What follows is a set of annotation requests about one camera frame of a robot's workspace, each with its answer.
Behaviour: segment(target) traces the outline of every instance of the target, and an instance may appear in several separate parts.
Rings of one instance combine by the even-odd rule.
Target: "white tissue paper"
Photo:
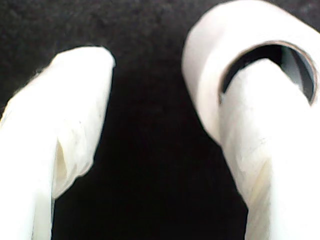
[[[103,47],[62,52],[8,102],[0,121],[0,239],[50,239],[52,199],[93,164],[114,66]]]
[[[320,239],[319,42],[314,29],[261,0],[219,4],[187,36],[182,73],[248,207],[246,240]],[[282,68],[261,59],[238,71],[223,94],[233,63],[268,45],[305,58],[314,80],[311,102],[288,52]]]

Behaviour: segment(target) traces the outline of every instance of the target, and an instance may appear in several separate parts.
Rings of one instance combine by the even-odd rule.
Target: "dark background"
[[[94,166],[56,201],[53,240],[244,238],[246,206],[181,74],[188,30],[218,2],[0,0],[0,107],[58,52],[116,58]],[[318,0],[272,2],[320,30]]]

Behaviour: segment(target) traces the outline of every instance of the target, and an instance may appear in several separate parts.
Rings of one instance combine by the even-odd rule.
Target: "tube opening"
[[[228,67],[220,88],[221,92],[226,93],[239,70],[260,59],[269,59],[279,65],[291,81],[298,85],[309,104],[312,104],[316,91],[315,68],[305,52],[288,43],[267,43],[242,54]]]

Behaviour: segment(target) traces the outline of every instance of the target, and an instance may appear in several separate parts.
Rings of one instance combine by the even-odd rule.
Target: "black fabric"
[[[116,58],[94,166],[56,201],[53,240],[244,238],[246,206],[181,74],[188,30],[218,2],[0,0],[1,107],[58,52]],[[320,30],[318,0],[273,2]]]

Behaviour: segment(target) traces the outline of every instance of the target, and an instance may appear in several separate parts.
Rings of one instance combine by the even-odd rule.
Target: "rolled paper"
[[[219,4],[187,36],[182,74],[248,206],[246,240],[320,239],[319,42],[260,0]]]
[[[261,0],[221,3],[206,12],[191,28],[182,54],[182,74],[207,133],[220,142],[219,105],[223,81],[233,63],[261,46],[294,49],[310,66],[319,85],[320,34],[281,8]],[[319,91],[312,108],[319,107]]]
[[[0,239],[51,238],[52,199],[93,164],[114,66],[103,47],[68,50],[9,100],[0,121]]]

